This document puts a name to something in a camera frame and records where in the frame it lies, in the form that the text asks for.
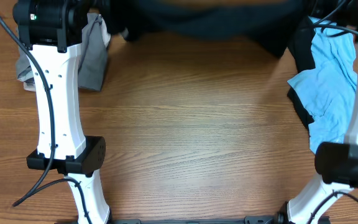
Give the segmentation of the black t-shirt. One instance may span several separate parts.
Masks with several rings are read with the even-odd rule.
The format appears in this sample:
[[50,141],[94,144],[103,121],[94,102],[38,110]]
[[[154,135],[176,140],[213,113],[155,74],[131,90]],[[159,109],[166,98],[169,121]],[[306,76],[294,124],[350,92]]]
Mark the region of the black t-shirt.
[[227,40],[243,35],[280,58],[307,6],[306,1],[290,0],[188,9],[163,1],[125,0],[102,1],[99,11],[108,31],[126,31],[128,41],[161,30],[201,40]]

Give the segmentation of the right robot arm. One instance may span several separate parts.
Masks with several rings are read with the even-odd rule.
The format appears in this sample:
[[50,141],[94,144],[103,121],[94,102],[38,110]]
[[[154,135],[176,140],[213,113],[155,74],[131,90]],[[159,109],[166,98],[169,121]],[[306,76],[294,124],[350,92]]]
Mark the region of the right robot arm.
[[[332,29],[358,37],[358,1],[303,1],[303,13],[317,17],[314,28]],[[315,154],[316,174],[293,199],[285,202],[270,223],[329,223],[324,213],[343,195],[358,189],[358,80],[354,109],[342,144],[323,142]]]

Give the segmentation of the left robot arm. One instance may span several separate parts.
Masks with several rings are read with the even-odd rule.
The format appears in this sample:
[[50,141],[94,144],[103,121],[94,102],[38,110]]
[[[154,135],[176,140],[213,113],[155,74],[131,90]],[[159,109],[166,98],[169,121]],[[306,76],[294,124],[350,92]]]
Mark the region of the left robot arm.
[[57,170],[68,182],[78,223],[109,223],[100,178],[106,143],[85,136],[78,100],[82,30],[89,1],[18,1],[13,16],[34,73],[39,143],[27,158],[34,170]]

